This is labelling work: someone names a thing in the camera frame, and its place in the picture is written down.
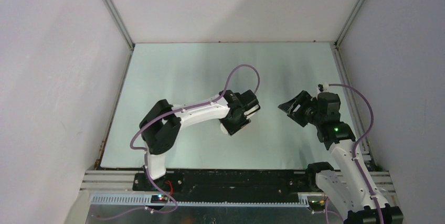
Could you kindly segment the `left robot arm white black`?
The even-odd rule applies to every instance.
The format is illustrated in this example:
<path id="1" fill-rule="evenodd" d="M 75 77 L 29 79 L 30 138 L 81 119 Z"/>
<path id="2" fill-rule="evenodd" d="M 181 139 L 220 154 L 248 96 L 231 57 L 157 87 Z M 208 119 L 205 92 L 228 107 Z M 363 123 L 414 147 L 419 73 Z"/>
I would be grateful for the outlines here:
<path id="1" fill-rule="evenodd" d="M 252 90 L 244 93 L 221 91 L 207 100 L 183 105 L 159 100 L 139 125 L 140 136 L 148 152 L 145 162 L 149 173 L 145 183 L 155 191 L 164 188 L 166 153 L 174 146 L 181 130 L 218 120 L 222 131 L 232 136 L 248 125 L 260 109 Z"/>

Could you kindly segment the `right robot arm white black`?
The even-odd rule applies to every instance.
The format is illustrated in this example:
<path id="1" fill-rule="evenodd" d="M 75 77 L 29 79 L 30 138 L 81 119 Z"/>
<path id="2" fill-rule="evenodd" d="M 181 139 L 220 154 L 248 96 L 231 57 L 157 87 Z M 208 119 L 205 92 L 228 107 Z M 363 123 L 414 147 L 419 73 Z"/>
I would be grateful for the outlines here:
<path id="1" fill-rule="evenodd" d="M 308 165 L 305 184 L 311 191 L 322 190 L 344 223 L 403 222 L 401 209 L 391 206 L 373 181 L 351 127 L 341 121 L 337 94 L 324 91 L 313 97 L 301 91 L 278 108 L 302 127 L 314 125 L 317 138 L 337 163 L 343 182 L 328 162 L 320 162 Z"/>

